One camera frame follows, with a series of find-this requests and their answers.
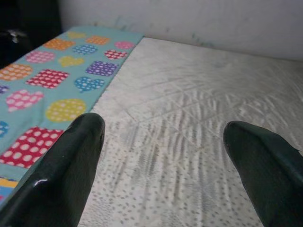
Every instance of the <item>quilted mattress surface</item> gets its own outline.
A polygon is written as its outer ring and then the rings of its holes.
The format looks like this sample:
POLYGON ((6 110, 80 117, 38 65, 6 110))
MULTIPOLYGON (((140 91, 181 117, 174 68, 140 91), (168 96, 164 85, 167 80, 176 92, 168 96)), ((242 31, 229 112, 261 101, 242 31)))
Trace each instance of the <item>quilted mattress surface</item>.
POLYGON ((142 39, 94 106, 105 144, 79 226, 261 227, 223 128, 302 149, 302 87, 303 63, 142 39))

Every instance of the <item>bed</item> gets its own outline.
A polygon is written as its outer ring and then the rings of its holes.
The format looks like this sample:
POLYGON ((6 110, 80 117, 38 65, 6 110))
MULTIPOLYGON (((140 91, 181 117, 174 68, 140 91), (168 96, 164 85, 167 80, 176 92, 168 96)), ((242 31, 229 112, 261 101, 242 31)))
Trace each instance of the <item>bed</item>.
POLYGON ((143 38, 93 112, 103 152, 80 227, 262 226, 223 148, 227 122, 302 150, 303 64, 143 38))

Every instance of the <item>turquoise blanket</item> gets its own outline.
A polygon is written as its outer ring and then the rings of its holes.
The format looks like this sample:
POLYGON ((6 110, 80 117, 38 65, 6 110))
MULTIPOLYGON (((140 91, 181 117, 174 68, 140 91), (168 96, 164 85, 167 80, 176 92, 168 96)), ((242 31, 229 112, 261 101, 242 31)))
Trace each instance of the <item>turquoise blanket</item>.
POLYGON ((20 180, 78 115, 89 112, 141 38, 74 27, 1 69, 0 177, 20 180))

